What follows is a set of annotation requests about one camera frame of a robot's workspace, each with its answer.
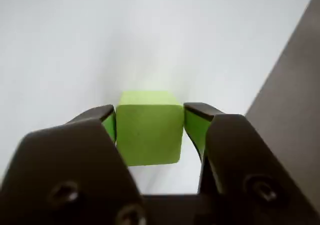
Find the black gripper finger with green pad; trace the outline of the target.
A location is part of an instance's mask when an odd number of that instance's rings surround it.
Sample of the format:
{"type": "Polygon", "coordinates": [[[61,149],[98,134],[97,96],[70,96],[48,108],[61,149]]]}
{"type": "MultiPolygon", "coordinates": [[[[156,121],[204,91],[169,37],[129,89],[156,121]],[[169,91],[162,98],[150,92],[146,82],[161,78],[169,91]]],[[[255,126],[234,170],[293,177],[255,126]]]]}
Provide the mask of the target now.
{"type": "Polygon", "coordinates": [[[184,128],[201,160],[198,192],[219,225],[317,225],[320,217],[241,114],[186,102],[184,128]]]}

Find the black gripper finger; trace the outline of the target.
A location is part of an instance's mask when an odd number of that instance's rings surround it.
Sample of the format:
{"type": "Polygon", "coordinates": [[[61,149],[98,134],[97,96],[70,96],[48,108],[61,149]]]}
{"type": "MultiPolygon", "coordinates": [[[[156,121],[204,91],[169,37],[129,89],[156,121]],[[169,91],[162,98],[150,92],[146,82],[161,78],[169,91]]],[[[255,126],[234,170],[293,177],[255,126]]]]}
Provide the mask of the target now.
{"type": "Polygon", "coordinates": [[[27,134],[0,190],[3,225],[144,225],[142,197],[103,126],[112,105],[27,134]]]}

